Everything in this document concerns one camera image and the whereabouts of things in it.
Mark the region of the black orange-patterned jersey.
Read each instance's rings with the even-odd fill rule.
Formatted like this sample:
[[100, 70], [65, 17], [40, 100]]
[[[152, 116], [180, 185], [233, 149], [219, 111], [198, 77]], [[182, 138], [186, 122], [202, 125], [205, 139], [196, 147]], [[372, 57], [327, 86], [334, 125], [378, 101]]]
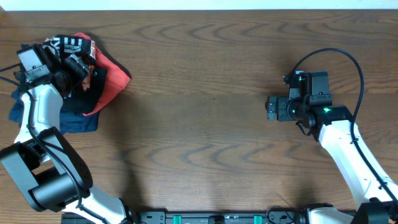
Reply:
[[95, 70], [95, 46], [96, 44], [93, 40], [70, 35], [56, 35], [46, 39], [42, 44], [43, 49], [53, 63], [53, 72], [56, 71], [56, 67], [61, 64], [61, 61], [71, 54], [76, 54], [89, 61], [91, 73], [82, 81], [84, 87], [90, 86], [90, 78]]

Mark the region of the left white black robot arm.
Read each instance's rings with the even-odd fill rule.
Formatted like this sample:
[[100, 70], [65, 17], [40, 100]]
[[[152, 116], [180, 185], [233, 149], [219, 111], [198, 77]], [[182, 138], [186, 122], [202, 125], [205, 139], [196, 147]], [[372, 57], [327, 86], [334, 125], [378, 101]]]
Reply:
[[59, 131], [63, 94], [91, 74], [91, 64], [76, 54], [61, 58], [34, 49], [18, 57], [24, 113], [14, 144], [1, 150], [1, 164], [29, 205], [93, 223], [139, 223], [120, 198], [94, 185], [88, 166]]

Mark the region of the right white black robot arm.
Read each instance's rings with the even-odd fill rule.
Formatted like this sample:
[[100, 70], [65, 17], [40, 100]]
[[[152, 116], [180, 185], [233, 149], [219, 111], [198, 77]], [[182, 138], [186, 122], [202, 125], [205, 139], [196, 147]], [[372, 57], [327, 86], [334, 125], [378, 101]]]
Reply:
[[309, 208], [306, 223], [388, 223], [397, 221], [397, 184], [373, 156], [353, 116], [344, 105], [333, 105], [331, 95], [270, 96], [269, 121], [295, 121], [313, 136], [334, 160], [356, 204], [348, 215], [334, 207]]

